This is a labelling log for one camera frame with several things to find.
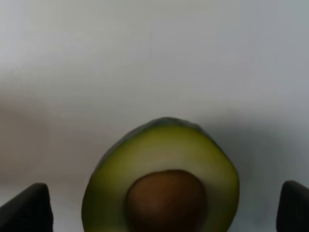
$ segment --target black object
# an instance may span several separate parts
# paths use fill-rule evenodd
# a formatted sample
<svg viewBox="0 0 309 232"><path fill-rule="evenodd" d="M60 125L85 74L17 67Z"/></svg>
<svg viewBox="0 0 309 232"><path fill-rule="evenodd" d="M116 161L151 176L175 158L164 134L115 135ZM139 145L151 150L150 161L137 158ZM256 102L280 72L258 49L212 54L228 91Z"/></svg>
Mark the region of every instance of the black object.
<svg viewBox="0 0 309 232"><path fill-rule="evenodd" d="M309 232L309 189L295 181L283 184L277 214L278 232Z"/></svg>
<svg viewBox="0 0 309 232"><path fill-rule="evenodd" d="M0 232L52 232L46 184L33 184L0 208Z"/></svg>

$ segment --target green avocado flesh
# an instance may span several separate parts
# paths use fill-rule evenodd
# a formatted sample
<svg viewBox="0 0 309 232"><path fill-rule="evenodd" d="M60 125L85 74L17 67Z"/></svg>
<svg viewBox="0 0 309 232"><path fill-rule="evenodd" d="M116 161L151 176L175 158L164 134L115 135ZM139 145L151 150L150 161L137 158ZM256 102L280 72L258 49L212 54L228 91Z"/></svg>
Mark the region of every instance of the green avocado flesh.
<svg viewBox="0 0 309 232"><path fill-rule="evenodd" d="M202 232L228 230L239 201L237 170L201 127L160 118L128 133L99 162L83 199L84 231L128 232L127 191L140 177L164 170L188 171L204 185L208 215Z"/></svg>

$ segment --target avocado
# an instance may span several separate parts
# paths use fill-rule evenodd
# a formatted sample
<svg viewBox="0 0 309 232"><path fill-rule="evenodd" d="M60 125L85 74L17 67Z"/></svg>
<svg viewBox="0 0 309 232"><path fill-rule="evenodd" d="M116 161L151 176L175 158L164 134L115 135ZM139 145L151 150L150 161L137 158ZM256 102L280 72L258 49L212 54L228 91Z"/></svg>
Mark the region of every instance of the avocado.
<svg viewBox="0 0 309 232"><path fill-rule="evenodd" d="M197 124L164 117L112 146L86 188L85 232L226 232L236 168Z"/></svg>

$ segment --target white wall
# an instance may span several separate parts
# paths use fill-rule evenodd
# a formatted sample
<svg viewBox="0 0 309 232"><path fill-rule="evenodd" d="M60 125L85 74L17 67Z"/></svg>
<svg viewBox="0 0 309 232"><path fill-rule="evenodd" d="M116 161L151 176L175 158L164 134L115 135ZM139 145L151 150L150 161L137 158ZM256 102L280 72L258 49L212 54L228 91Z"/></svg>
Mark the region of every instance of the white wall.
<svg viewBox="0 0 309 232"><path fill-rule="evenodd" d="M104 151L159 116L200 123L238 167L231 232L274 232L309 186L308 0L0 0L0 204L49 185L82 232Z"/></svg>

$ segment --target white background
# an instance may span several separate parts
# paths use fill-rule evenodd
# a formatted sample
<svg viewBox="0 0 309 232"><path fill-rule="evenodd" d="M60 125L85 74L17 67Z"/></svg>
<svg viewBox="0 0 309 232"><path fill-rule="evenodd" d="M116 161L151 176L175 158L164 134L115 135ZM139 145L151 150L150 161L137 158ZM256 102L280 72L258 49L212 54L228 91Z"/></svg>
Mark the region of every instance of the white background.
<svg viewBox="0 0 309 232"><path fill-rule="evenodd" d="M48 184L82 232L102 154L160 116L201 124L239 170L231 232L274 232L309 186L308 0L0 0L0 204Z"/></svg>

